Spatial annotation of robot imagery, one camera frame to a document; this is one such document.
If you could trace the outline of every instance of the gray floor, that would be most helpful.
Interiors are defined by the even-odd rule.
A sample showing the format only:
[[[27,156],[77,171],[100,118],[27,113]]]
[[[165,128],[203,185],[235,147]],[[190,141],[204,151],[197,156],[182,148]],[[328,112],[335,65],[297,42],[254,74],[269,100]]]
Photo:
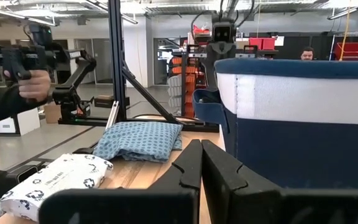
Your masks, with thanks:
[[[147,90],[165,109],[174,112],[167,103],[167,87],[155,86]],[[83,100],[98,95],[112,95],[112,85],[82,85],[78,94]],[[158,114],[134,88],[127,89],[127,96],[131,99],[131,107],[127,110],[129,118],[140,114]],[[107,117],[109,109],[92,108],[91,114]],[[101,127],[90,129],[87,126],[47,124],[42,120],[41,128],[24,136],[0,137],[0,169],[6,170],[38,156],[42,159],[56,159],[63,153],[89,147],[101,137],[103,130]]]

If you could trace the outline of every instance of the table surface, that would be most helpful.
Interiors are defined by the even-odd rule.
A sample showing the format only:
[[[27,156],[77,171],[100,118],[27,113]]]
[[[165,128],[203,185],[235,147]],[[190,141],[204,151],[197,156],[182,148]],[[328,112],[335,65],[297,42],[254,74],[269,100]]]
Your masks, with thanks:
[[[182,132],[183,148],[193,139],[208,139],[217,146],[222,147],[219,133],[194,133]],[[124,187],[127,189],[146,189],[164,174],[171,163],[182,151],[172,151],[170,160],[164,164],[144,161],[124,161],[119,159],[114,164],[112,174],[104,180],[100,189],[115,189]],[[200,224],[210,224],[209,212],[206,203],[204,188],[201,186],[200,198]],[[17,218],[10,215],[0,217],[0,224],[34,224],[33,221]]]

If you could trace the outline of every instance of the fabric bin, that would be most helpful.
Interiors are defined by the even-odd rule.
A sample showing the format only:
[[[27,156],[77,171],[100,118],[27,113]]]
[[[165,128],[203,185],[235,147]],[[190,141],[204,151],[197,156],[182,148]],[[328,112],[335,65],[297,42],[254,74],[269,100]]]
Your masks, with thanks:
[[[219,90],[196,90],[196,117],[226,152],[290,188],[358,189],[358,62],[215,63]]]

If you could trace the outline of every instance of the metal frame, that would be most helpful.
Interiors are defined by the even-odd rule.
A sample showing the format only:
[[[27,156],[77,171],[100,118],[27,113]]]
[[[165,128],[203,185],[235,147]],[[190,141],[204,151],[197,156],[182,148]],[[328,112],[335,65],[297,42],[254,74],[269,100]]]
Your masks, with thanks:
[[[109,32],[111,41],[111,74],[113,79],[113,92],[114,99],[119,102],[119,110],[117,112],[117,122],[122,121],[160,121],[175,124],[182,124],[184,131],[197,131],[197,132],[219,132],[219,126],[216,124],[206,124],[201,121],[179,121],[172,114],[170,114],[136,79],[133,74],[124,67],[124,61],[122,58],[122,24],[121,24],[121,3],[120,1],[109,0]],[[132,86],[165,118],[160,119],[133,119],[127,118],[125,107],[125,79],[132,84]],[[87,125],[89,119],[85,119],[84,122]],[[103,122],[101,119],[97,119],[93,124],[95,126],[101,126]]]

